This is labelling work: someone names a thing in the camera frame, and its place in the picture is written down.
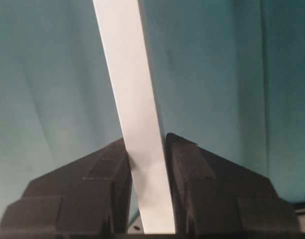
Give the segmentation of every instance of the teal fabric backdrop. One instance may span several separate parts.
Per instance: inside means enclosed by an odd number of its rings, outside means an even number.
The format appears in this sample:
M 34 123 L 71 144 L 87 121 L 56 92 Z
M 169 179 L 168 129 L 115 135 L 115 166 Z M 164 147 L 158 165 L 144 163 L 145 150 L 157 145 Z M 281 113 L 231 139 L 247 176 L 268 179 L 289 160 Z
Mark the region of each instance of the teal fabric backdrop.
M 305 0 L 140 5 L 164 131 L 305 201 Z M 0 0 L 0 219 L 29 180 L 121 136 L 92 1 Z

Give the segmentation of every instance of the white strip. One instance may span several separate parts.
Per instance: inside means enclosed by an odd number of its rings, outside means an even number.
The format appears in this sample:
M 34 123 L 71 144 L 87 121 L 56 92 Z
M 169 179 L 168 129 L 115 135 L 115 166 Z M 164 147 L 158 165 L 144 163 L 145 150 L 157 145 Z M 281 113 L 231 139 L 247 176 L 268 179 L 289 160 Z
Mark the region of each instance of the white strip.
M 93 0 L 146 234 L 175 233 L 137 0 Z

